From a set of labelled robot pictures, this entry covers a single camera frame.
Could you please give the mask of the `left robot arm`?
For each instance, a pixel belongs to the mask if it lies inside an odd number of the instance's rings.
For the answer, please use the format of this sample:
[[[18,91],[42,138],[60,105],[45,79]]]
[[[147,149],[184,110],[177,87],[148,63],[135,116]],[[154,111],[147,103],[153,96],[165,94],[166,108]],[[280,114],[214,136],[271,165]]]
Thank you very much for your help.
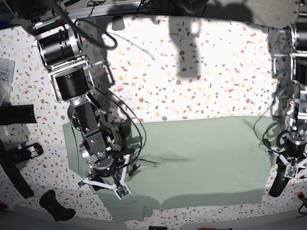
[[[288,182],[307,167],[307,2],[295,1],[295,20],[269,28],[272,77],[277,81],[271,114],[281,118],[276,146],[276,180]]]

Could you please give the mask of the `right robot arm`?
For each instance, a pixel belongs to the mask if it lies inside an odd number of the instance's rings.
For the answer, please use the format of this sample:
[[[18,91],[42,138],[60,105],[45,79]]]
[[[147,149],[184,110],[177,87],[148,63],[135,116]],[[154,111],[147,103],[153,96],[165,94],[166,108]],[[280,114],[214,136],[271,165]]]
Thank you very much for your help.
[[[58,0],[8,0],[20,25],[37,40],[37,50],[48,72],[56,101],[69,102],[68,116],[83,140],[80,153],[89,170],[82,184],[112,190],[119,199],[130,193],[125,177],[134,149],[126,146],[122,125],[108,122],[106,110],[91,94],[91,63],[82,39],[102,51],[110,50],[72,21]]]

